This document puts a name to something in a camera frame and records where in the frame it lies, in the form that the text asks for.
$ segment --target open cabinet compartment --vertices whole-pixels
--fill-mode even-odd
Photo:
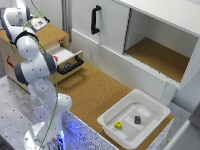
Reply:
[[[197,42],[197,36],[131,9],[124,55],[157,70],[181,88],[186,84],[183,80],[192,78],[183,76],[190,69],[188,64]]]

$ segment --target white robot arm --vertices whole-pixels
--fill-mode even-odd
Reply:
[[[24,1],[15,0],[13,1],[13,6],[16,7],[1,8],[0,19],[10,43],[15,44],[20,55],[26,59],[26,61],[14,67],[17,80],[28,85],[34,106],[46,108],[45,124],[36,137],[42,142],[50,125],[57,100],[56,90],[48,80],[48,76],[56,72],[57,64],[53,56],[40,52],[38,43],[29,36],[31,35],[38,40],[32,29],[26,27],[25,31],[23,31],[23,24],[30,20],[30,10],[26,7]],[[71,106],[71,98],[59,93],[55,119],[52,122],[44,145],[51,142],[62,131],[62,113],[68,111]]]

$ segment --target wooden desk surface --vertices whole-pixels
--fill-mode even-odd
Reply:
[[[97,118],[131,92],[131,89],[85,62],[81,70],[58,84],[58,91],[72,97],[73,105],[70,111],[73,114],[123,150],[105,134]],[[172,119],[173,115],[170,114],[137,150],[145,150]]]

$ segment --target drawer handle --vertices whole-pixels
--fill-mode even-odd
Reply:
[[[101,10],[101,7],[96,5],[96,8],[92,10],[92,24],[91,24],[91,31],[92,34],[98,33],[100,30],[96,28],[96,12]]]
[[[78,55],[75,56],[75,60],[77,61],[77,63],[70,66],[70,67],[60,69],[59,66],[58,66],[57,72],[62,74],[62,75],[65,75],[65,74],[71,72],[72,70],[76,69],[77,67],[81,66],[84,63],[84,61],[81,58],[79,58]]]

